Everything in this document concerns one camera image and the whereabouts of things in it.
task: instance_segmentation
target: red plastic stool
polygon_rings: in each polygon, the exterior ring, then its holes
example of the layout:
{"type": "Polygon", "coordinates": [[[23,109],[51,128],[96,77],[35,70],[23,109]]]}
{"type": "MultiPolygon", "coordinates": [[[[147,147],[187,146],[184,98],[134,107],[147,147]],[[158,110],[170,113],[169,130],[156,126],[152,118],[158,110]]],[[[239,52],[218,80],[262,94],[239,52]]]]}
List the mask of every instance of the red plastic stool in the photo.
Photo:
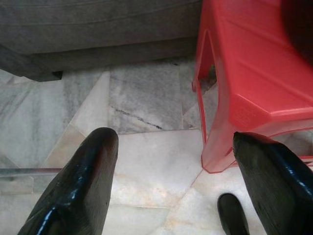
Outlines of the red plastic stool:
{"type": "MultiPolygon", "coordinates": [[[[197,49],[197,92],[210,173],[234,166],[235,131],[268,137],[313,129],[313,68],[289,43],[280,0],[204,0],[197,49]],[[216,67],[219,104],[207,138],[200,79],[216,67]]],[[[301,157],[311,163],[313,157],[301,157]]]]}

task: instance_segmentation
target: floor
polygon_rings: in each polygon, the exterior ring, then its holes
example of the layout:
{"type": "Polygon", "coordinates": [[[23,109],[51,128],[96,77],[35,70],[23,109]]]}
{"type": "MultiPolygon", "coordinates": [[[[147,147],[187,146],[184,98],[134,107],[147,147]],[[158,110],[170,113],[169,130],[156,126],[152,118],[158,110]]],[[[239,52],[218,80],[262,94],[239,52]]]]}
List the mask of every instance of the floor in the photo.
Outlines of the floor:
{"type": "MultiPolygon", "coordinates": [[[[223,235],[217,198],[232,192],[251,234],[264,235],[239,169],[201,168],[193,67],[193,57],[167,59],[67,71],[44,83],[0,70],[0,168],[63,167],[92,130],[108,126],[120,144],[103,234],[223,235]]],[[[208,128],[217,92],[208,80],[208,128]]],[[[311,131],[277,139],[297,154],[312,153],[311,131]]],[[[52,178],[0,178],[0,234],[19,231],[52,178]]]]}

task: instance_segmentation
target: black shoe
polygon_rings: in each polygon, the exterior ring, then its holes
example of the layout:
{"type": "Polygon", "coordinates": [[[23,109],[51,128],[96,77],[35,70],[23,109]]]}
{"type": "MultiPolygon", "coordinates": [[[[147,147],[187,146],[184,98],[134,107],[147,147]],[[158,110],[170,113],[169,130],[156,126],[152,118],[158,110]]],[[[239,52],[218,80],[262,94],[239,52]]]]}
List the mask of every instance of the black shoe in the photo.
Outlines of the black shoe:
{"type": "Polygon", "coordinates": [[[222,227],[227,235],[249,235],[244,210],[231,193],[222,194],[217,202],[222,227]]]}

